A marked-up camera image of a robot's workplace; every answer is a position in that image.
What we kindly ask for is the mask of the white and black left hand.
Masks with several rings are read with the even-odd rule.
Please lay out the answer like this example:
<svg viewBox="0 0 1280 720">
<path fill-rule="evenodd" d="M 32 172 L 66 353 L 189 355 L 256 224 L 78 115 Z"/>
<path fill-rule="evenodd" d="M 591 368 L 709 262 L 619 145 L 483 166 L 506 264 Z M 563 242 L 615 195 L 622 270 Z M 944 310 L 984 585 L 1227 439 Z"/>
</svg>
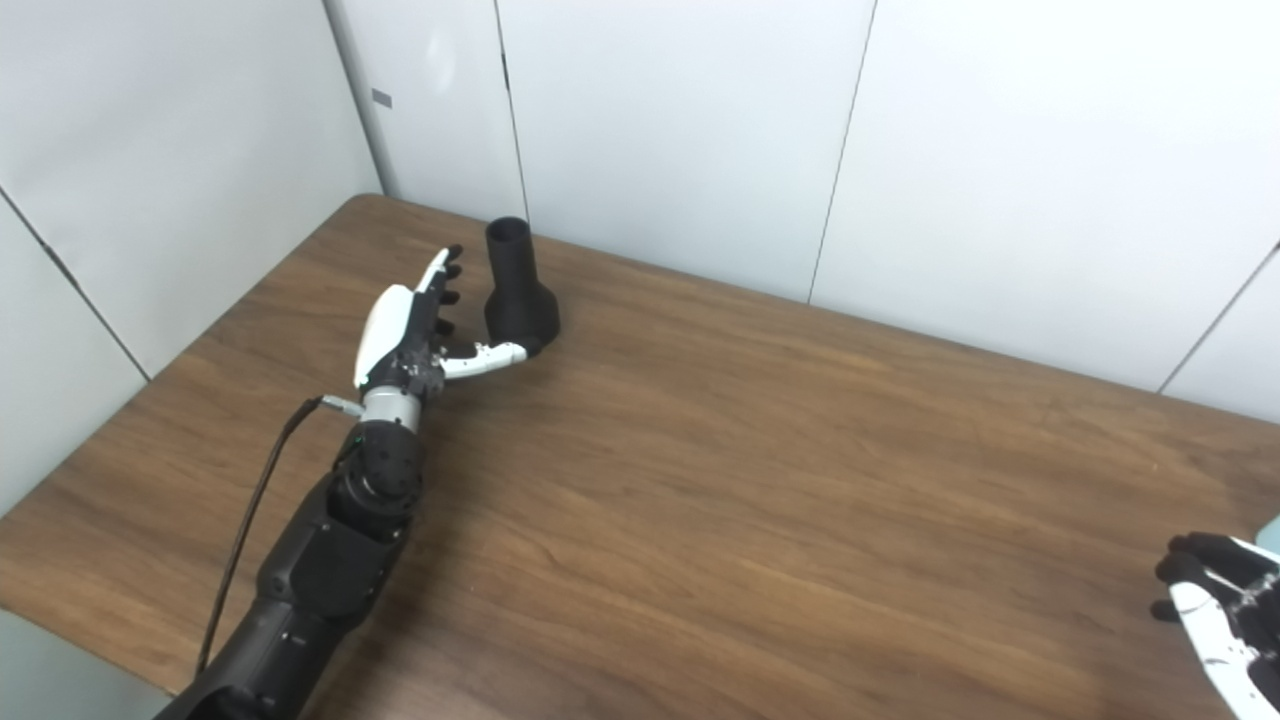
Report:
<svg viewBox="0 0 1280 720">
<path fill-rule="evenodd" d="M 413 288 L 392 284 L 372 305 L 355 360 L 353 384 L 360 396 L 392 388 L 425 398 L 449 380 L 498 372 L 544 350 L 531 336 L 453 348 L 442 343 L 447 328 L 439 313 L 457 302 L 448 283 L 461 273 L 461 254 L 458 245 L 440 250 Z"/>
</svg>

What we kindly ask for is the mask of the white and black right hand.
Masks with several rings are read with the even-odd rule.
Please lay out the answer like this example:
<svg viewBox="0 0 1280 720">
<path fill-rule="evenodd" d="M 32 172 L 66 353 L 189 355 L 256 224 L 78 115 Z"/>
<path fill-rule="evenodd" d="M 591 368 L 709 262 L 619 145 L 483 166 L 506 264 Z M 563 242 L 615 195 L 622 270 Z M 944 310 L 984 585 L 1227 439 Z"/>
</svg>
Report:
<svg viewBox="0 0 1280 720">
<path fill-rule="evenodd" d="M 1175 536 L 1155 575 L 1167 589 L 1149 606 L 1178 624 L 1236 719 L 1279 716 L 1279 556 L 1231 536 Z"/>
</svg>

